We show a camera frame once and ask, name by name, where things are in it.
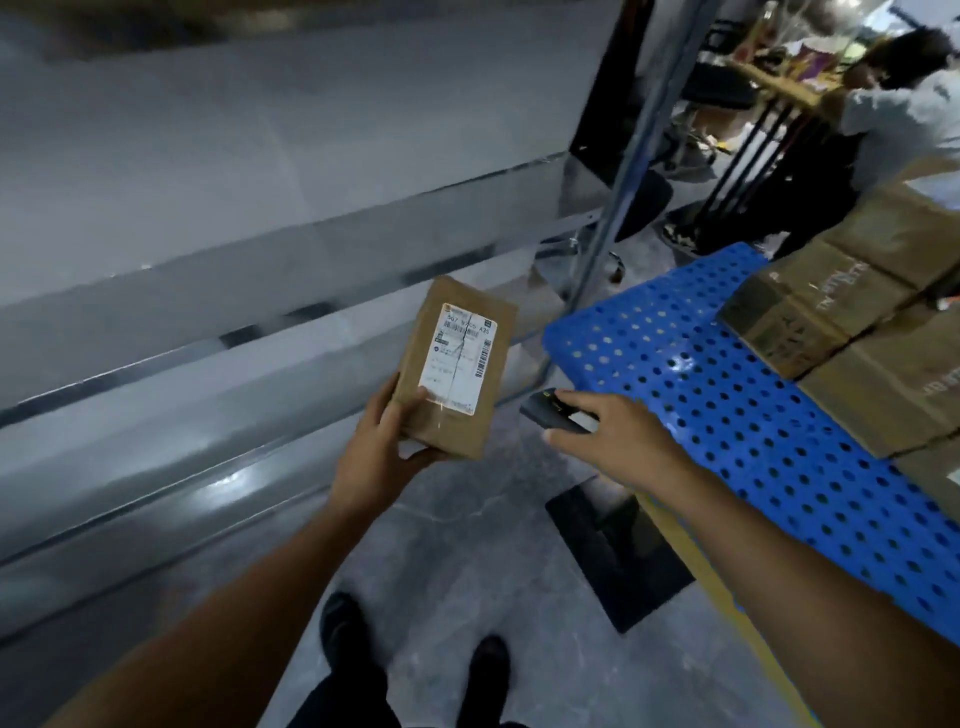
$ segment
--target hand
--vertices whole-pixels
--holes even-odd
[[[444,459],[444,453],[434,448],[422,449],[406,460],[400,457],[400,426],[426,398],[427,391],[421,387],[403,405],[390,401],[398,378],[399,373],[391,376],[367,402],[337,464],[328,501],[333,507],[371,520],[393,505],[414,475]]]
[[[665,499],[662,489],[676,481],[675,475],[697,470],[686,450],[641,402],[562,389],[557,398],[596,415],[600,426],[583,435],[548,429],[547,444],[590,463],[621,485]]]
[[[855,88],[877,88],[880,83],[873,68],[866,63],[856,63],[844,73],[843,85],[853,90]]]

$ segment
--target foot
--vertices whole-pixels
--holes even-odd
[[[331,672],[373,664],[370,628],[357,600],[336,592],[320,616],[320,644]]]
[[[470,660],[467,693],[457,728],[495,728],[500,724],[510,688],[510,652],[499,637],[490,635],[477,645]]]

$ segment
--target cardboard box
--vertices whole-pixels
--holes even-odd
[[[771,369],[796,378],[915,296],[815,238],[744,281],[720,319]]]
[[[736,289],[719,317],[767,366],[788,379],[825,361],[848,341],[843,331],[762,272]]]
[[[960,522],[960,437],[934,443],[894,460],[894,465]]]
[[[850,338],[917,296],[909,286],[822,238],[771,264],[768,275]]]
[[[877,457],[945,437],[960,426],[960,310],[914,305],[800,387]]]
[[[960,265],[960,162],[928,158],[871,190],[835,228],[831,245],[917,290]]]
[[[516,306],[448,276],[434,279],[400,363],[394,399],[430,390],[404,424],[407,437],[478,459],[490,430]]]

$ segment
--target perforated blue surface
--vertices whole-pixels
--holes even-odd
[[[764,264],[739,244],[552,324],[578,389],[643,400],[788,533],[960,644],[960,527],[714,321]]]

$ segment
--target box stack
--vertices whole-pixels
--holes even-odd
[[[960,164],[924,159],[748,279],[720,318],[960,519]]]

